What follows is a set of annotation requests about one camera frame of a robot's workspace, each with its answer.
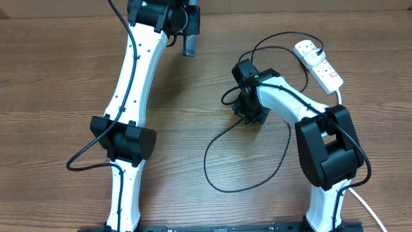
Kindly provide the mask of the blue smartphone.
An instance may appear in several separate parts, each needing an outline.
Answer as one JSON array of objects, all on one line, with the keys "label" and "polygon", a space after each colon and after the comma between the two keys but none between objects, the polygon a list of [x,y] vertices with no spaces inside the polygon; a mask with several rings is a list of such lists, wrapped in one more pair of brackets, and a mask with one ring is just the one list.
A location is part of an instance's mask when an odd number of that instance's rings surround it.
[{"label": "blue smartphone", "polygon": [[183,37],[183,55],[194,57],[196,48],[196,35],[186,35]]}]

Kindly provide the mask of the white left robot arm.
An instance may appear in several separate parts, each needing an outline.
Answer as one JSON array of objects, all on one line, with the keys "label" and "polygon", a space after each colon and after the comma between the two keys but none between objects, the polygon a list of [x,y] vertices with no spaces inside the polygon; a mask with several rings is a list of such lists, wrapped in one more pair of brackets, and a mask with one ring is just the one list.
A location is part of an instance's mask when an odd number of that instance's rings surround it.
[{"label": "white left robot arm", "polygon": [[101,231],[138,231],[142,171],[156,142],[146,128],[148,96],[170,38],[183,37],[183,54],[194,56],[200,6],[188,1],[129,1],[127,48],[117,86],[103,116],[90,129],[107,151],[112,169],[111,209]]}]

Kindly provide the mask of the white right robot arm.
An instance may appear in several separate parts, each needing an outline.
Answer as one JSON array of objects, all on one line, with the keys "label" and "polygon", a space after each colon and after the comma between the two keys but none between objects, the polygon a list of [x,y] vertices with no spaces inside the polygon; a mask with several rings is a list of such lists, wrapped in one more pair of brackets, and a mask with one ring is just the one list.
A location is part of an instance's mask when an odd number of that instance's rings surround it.
[{"label": "white right robot arm", "polygon": [[241,90],[233,110],[247,124],[264,123],[270,111],[294,127],[299,163],[311,183],[310,206],[300,222],[276,222],[274,231],[362,231],[360,222],[345,222],[345,191],[357,170],[368,164],[349,111],[329,107],[291,87],[275,70],[258,71],[251,60],[232,69]]}]

